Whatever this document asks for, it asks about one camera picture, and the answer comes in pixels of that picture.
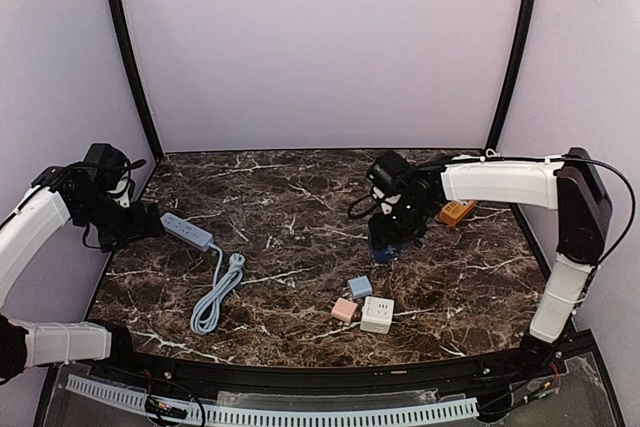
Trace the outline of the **dark blue cube socket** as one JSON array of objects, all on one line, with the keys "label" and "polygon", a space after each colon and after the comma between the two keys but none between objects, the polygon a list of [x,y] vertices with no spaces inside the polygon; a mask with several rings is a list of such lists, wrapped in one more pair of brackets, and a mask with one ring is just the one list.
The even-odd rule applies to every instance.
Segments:
[{"label": "dark blue cube socket", "polygon": [[396,261],[397,259],[399,259],[399,258],[391,258],[391,257],[389,256],[389,246],[390,246],[390,245],[386,245],[386,246],[385,246],[385,247],[386,247],[386,261],[385,261],[385,262],[374,262],[374,261],[373,261],[376,265],[389,265],[389,264],[391,264],[392,262],[394,262],[394,261]]}]

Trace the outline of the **orange power strip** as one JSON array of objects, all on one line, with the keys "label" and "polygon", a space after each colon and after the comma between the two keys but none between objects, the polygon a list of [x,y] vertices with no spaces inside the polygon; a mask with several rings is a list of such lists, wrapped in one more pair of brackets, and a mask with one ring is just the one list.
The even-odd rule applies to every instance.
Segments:
[{"label": "orange power strip", "polygon": [[438,219],[448,227],[455,227],[475,209],[477,204],[477,201],[448,202],[442,207]]}]

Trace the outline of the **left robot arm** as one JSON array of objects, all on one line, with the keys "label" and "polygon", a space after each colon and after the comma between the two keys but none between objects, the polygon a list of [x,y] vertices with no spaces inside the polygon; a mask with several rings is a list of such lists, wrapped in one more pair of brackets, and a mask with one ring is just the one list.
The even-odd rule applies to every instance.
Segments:
[{"label": "left robot arm", "polygon": [[109,321],[70,312],[73,280],[90,266],[65,233],[82,230],[83,246],[111,254],[163,233],[155,204],[130,197],[132,166],[76,162],[45,169],[1,223],[1,381],[28,369],[101,361],[120,383],[141,374],[129,333]]}]

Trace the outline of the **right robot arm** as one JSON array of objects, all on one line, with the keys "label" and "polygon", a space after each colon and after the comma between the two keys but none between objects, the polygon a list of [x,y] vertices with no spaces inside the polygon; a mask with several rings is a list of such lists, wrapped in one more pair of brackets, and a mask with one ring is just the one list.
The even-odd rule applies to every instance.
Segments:
[{"label": "right robot arm", "polygon": [[509,204],[553,216],[555,253],[528,327],[529,338],[537,342],[510,360],[511,373],[521,381],[547,367],[549,352],[541,343],[561,337],[637,212],[626,176],[579,147],[546,157],[462,154],[423,163],[389,151],[373,161],[366,178],[374,203],[368,229],[375,251],[420,240],[449,202]]}]

